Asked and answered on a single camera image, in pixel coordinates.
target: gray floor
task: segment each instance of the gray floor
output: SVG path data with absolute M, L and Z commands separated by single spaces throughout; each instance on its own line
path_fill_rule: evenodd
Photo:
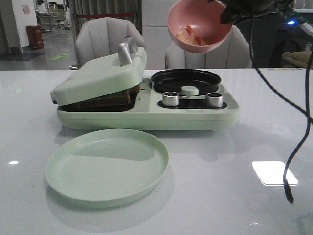
M 77 64 L 72 30 L 53 29 L 43 33 L 44 48 L 24 49 L 24 53 L 40 53 L 30 60 L 0 60 L 0 70 L 69 70 Z

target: pink bowl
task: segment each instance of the pink bowl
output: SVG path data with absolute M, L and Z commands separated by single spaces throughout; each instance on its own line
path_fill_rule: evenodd
M 221 24 L 220 15 L 225 6 L 220 2 L 207 0 L 179 0 L 168 13 L 167 26 L 177 46 L 192 53 L 205 53 L 217 48 L 228 36 L 231 23 Z M 194 34 L 205 40 L 205 45 L 193 45 L 177 37 L 186 26 L 192 27 Z

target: green plate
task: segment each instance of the green plate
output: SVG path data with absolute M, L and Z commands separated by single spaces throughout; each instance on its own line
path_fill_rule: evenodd
M 118 206 L 152 191 L 169 163 L 166 146 L 132 129 L 79 136 L 50 157 L 45 176 L 67 199 L 89 207 Z

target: sandwich maker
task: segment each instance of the sandwich maker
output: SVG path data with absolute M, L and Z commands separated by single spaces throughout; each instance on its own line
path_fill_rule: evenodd
M 60 122 L 100 130 L 221 130 L 239 105 L 221 78 L 203 70 L 164 70 L 143 77 L 147 55 L 132 38 L 116 54 L 85 63 L 51 92 Z

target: floor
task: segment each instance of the floor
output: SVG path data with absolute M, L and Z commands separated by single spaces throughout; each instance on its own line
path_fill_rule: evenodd
M 42 36 L 42 49 L 25 48 L 19 57 L 0 55 L 0 70 L 69 70 L 77 64 L 71 29 L 53 28 Z

